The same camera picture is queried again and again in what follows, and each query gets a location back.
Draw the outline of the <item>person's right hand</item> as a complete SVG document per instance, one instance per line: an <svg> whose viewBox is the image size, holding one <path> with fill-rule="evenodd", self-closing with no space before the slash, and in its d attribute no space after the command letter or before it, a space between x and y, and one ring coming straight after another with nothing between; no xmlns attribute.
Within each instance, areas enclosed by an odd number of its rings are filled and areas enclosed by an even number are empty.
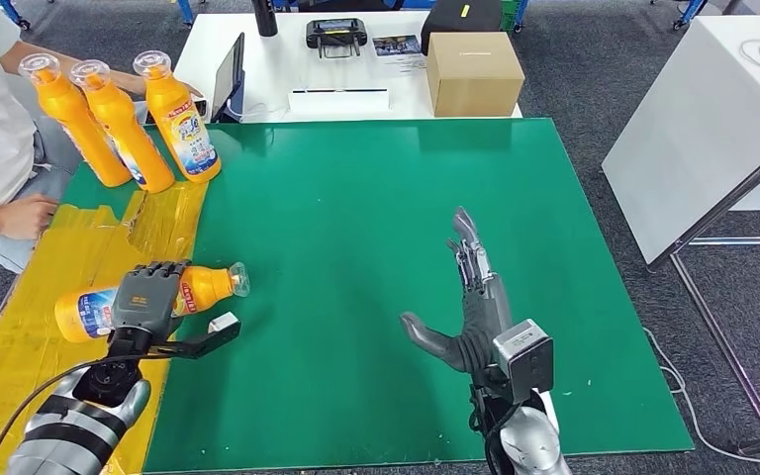
<svg viewBox="0 0 760 475"><path fill-rule="evenodd" d="M32 194L0 206L0 235L17 240L37 239L58 207L51 197Z"/></svg>

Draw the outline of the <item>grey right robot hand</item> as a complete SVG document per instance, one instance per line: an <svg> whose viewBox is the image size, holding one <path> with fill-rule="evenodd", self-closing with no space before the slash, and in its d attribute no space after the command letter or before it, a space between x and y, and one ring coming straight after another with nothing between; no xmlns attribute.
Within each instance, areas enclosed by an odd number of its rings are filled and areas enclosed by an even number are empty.
<svg viewBox="0 0 760 475"><path fill-rule="evenodd" d="M454 212L452 227L459 236L458 241L447 241L462 287L459 334L432 330L412 312L402 313L399 320L415 346L458 372L476 375L494 362L493 339L512 326L512 318L502 279L491 267L476 225L464 208Z"/></svg>

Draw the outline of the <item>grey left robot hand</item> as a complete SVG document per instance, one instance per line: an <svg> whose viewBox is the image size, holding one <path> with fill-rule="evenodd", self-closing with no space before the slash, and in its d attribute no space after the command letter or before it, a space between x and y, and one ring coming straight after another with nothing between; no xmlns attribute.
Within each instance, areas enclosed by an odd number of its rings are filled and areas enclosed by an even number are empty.
<svg viewBox="0 0 760 475"><path fill-rule="evenodd" d="M188 259L153 261L128 271L113 301L110 341L134 341L138 349L166 343L179 326L174 305L190 264Z"/></svg>

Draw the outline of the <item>person's left hand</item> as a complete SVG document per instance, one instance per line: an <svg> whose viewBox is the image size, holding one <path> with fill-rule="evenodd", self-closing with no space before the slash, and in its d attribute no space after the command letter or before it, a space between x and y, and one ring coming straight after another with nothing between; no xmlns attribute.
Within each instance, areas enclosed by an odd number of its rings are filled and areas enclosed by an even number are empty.
<svg viewBox="0 0 760 475"><path fill-rule="evenodd" d="M121 72L121 71L116 71L115 74L116 74L115 83L119 87L138 96L145 95L146 84L144 82L144 79L141 76L137 76L134 74L129 74L129 73ZM187 84L183 81L181 81L181 84L187 88L188 92L194 98L197 98L197 99L203 98L202 93L198 91L196 88L192 87L190 84Z"/></svg>

